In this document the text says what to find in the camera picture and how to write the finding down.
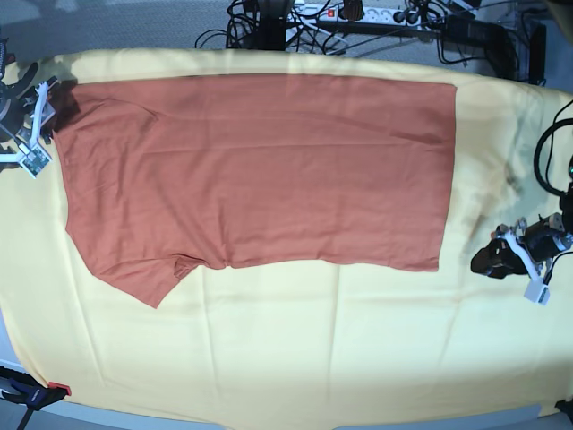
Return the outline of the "orange T-shirt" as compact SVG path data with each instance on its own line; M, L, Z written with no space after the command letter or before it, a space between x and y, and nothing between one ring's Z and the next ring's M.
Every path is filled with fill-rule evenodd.
M152 307L199 267L436 271L456 93L314 74L78 84L54 134L67 232L92 275Z

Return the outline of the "black clamp right corner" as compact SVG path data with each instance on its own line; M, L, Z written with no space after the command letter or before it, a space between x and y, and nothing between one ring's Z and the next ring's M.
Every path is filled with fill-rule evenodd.
M573 400L559 400L555 403L555 408L565 414L569 422L573 424Z

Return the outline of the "white power strip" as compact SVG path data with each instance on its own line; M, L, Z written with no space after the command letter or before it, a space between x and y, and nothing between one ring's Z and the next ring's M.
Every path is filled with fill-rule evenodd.
M331 3L325 10L323 7L323 4L295 1L295 16L309 15L311 20L320 24L359 24L361 26L372 24L417 30L423 27L421 16L413 10L365 5L362 18L357 21L349 21L343 13L342 2Z

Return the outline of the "black box on floor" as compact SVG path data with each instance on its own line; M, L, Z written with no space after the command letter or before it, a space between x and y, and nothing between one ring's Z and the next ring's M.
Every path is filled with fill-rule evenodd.
M496 66L513 69L516 65L514 43L499 24L451 14L441 27L441 36L450 43L477 48L485 61Z

